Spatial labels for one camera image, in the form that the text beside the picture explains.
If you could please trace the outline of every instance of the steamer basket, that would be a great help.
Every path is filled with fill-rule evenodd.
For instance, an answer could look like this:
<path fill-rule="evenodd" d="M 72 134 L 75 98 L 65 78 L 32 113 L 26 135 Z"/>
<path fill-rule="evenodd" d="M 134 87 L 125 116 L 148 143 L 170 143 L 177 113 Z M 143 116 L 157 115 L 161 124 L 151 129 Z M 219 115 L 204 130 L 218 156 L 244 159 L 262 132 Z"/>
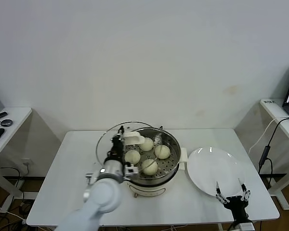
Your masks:
<path fill-rule="evenodd" d="M 177 172 L 179 160 L 181 158 L 181 148 L 177 140 L 168 132 L 158 128 L 141 128 L 137 129 L 142 136 L 151 138 L 154 142 L 154 147 L 151 151 L 145 152 L 139 148 L 139 145 L 126 146 L 126 152 L 129 150 L 137 150 L 140 153 L 141 159 L 135 166 L 138 167 L 140 174 L 130 179 L 135 185 L 141 187 L 157 187 L 168 182 Z M 171 154 L 167 159 L 156 159 L 154 154 L 155 147 L 164 144 L 170 148 Z M 158 172 L 154 176 L 147 176 L 141 170 L 141 164 L 147 159 L 156 159 L 158 164 Z"/>
<path fill-rule="evenodd" d="M 179 160 L 181 158 L 181 148 L 179 143 L 170 133 L 142 122 L 121 123 L 105 132 L 99 139 L 95 150 L 97 160 L 100 164 L 103 164 L 107 157 L 107 152 L 112 147 L 110 139 L 117 134 L 118 129 L 122 125 L 124 126 L 125 131 L 138 131 L 142 136 L 151 138 L 154 142 L 153 149 L 148 152 L 142 151 L 139 145 L 128 145 L 125 147 L 125 153 L 129 150 L 137 150 L 141 155 L 139 163 L 135 165 L 138 167 L 140 173 L 138 176 L 130 178 L 129 181 L 134 185 L 141 187 L 157 187 L 170 181 L 179 168 Z M 170 156 L 164 160 L 157 159 L 154 154 L 155 147 L 161 144 L 168 146 L 171 151 Z M 142 172 L 141 164 L 146 159 L 153 159 L 157 162 L 158 172 L 156 175 L 147 176 Z"/>

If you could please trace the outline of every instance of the white wall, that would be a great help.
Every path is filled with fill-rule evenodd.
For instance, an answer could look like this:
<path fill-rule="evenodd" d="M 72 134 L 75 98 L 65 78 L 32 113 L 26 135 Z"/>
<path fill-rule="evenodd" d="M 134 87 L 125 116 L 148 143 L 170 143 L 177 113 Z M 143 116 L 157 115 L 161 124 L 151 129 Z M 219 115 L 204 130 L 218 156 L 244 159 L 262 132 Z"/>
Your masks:
<path fill-rule="evenodd" d="M 235 128 L 287 71 L 289 0 L 0 1 L 0 100 L 60 140 L 127 120 Z"/>

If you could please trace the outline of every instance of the floor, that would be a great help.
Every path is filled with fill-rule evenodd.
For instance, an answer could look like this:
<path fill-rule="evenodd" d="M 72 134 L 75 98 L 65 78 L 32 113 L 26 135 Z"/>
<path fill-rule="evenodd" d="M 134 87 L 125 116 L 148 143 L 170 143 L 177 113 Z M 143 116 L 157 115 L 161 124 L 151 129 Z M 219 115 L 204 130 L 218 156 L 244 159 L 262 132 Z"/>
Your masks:
<path fill-rule="evenodd" d="M 38 192 L 41 185 L 42 180 L 26 180 L 22 190 L 29 191 L 29 192 Z M 289 186 L 286 187 L 283 190 L 284 196 L 287 198 L 289 202 Z M 7 192 L 0 188 L 0 205 L 2 205 L 4 199 L 8 196 Z M 279 212 L 280 212 L 280 218 L 277 220 L 271 220 L 271 221 L 264 221 L 262 222 L 262 231 L 288 231 L 289 230 L 289 210 L 284 211 L 281 209 L 279 203 L 277 202 L 276 198 L 273 198 Z M 13 213 L 20 215 L 18 211 L 18 207 L 21 203 L 21 200 L 15 200 L 10 208 L 9 211 L 12 211 Z M 0 227 L 8 224 L 8 222 L 17 221 L 19 218 L 14 217 L 13 215 L 7 214 L 5 218 L 0 218 Z M 223 224 L 224 230 L 227 230 L 229 227 L 229 224 Z M 158 227 L 128 227 L 128 228 L 116 228 L 116 227 L 108 227 L 108 228 L 100 228 L 100 231 L 161 231 L 168 229 L 169 226 L 158 226 Z M 260 231 L 260 223 L 255 223 L 256 231 Z M 27 231 L 27 227 L 24 227 L 21 229 L 21 231 Z M 209 225 L 189 225 L 182 228 L 177 228 L 177 231 L 217 231 L 218 227 L 216 224 L 209 224 Z M 8 229 L 8 227 L 0 229 L 0 231 L 13 231 L 13 229 Z"/>

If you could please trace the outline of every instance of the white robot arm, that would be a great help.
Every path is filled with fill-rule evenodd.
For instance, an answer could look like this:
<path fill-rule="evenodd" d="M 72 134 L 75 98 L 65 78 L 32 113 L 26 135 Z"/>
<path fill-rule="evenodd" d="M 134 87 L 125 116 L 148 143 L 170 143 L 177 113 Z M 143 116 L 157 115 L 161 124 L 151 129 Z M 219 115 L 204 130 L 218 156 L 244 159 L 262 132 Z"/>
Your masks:
<path fill-rule="evenodd" d="M 129 163 L 123 164 L 123 133 L 122 126 L 118 134 L 112 138 L 113 146 L 107 153 L 96 182 L 91 182 L 92 174 L 86 176 L 89 182 L 84 193 L 83 207 L 67 216 L 55 229 L 56 231 L 97 231 L 102 215 L 112 212 L 120 205 L 120 184 L 124 181 L 124 177 L 138 174 L 137 167 Z"/>
<path fill-rule="evenodd" d="M 121 201 L 119 183 L 111 178 L 98 180 L 80 210 L 67 216 L 56 231 L 97 231 L 104 213 L 115 210 Z"/>

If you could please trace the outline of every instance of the desk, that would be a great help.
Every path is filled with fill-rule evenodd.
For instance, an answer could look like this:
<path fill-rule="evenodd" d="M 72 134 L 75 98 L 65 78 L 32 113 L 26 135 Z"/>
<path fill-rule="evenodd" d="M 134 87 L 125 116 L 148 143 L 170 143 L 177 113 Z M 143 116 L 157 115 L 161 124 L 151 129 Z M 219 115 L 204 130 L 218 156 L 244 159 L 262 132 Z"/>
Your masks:
<path fill-rule="evenodd" d="M 262 99 L 260 101 L 260 105 L 267 111 L 267 113 L 274 119 L 282 116 L 288 116 L 288 113 L 282 108 L 283 99 Z M 285 135 L 289 138 L 289 120 L 285 120 L 280 123 L 279 127 L 285 133 Z M 289 204 L 285 199 L 282 189 L 289 185 L 289 172 L 286 176 L 275 182 L 274 179 L 271 180 L 271 188 L 269 189 L 269 193 L 271 196 L 276 196 L 281 207 L 284 210 L 289 210 Z"/>
<path fill-rule="evenodd" d="M 17 132 L 17 130 L 20 128 L 20 126 L 23 124 L 23 122 L 28 118 L 28 116 L 31 114 L 32 110 L 30 107 L 5 107 L 0 108 L 0 112 L 7 112 L 8 115 L 6 117 L 0 118 L 0 121 L 4 119 L 11 119 L 13 121 L 13 124 L 9 127 L 4 128 L 5 131 L 3 135 L 0 137 L 0 152 L 4 149 L 4 147 L 7 145 L 7 143 L 10 141 L 10 139 L 13 137 L 13 135 Z M 9 156 L 9 159 L 14 162 L 17 166 L 22 166 L 20 161 L 13 157 Z M 8 180 L 6 180 L 3 176 L 0 175 L 0 187 L 5 189 L 10 195 L 5 200 L 2 209 L 0 212 L 5 213 L 8 208 L 10 207 L 13 199 L 22 199 L 23 192 L 21 192 L 19 189 L 23 185 L 24 181 L 20 180 L 17 184 L 17 187 L 12 185 Z M 24 192 L 26 199 L 35 199 L 36 193 L 34 192 Z"/>
<path fill-rule="evenodd" d="M 181 147 L 190 154 L 202 146 L 224 149 L 242 162 L 246 173 L 246 186 L 251 190 L 250 204 L 246 208 L 251 220 L 279 217 L 268 191 L 250 161 L 233 129 L 168 130 Z M 86 173 L 100 169 L 95 157 L 95 146 L 102 131 L 70 131 L 66 134 L 47 173 L 40 192 L 26 220 L 30 226 L 54 227 L 73 210 L 83 205 Z M 233 221 L 230 210 L 215 197 L 196 188 L 179 170 L 173 186 L 164 194 L 145 198 L 133 197 L 126 183 L 121 185 L 122 203 L 101 219 L 102 226 L 148 226 L 208 224 Z"/>

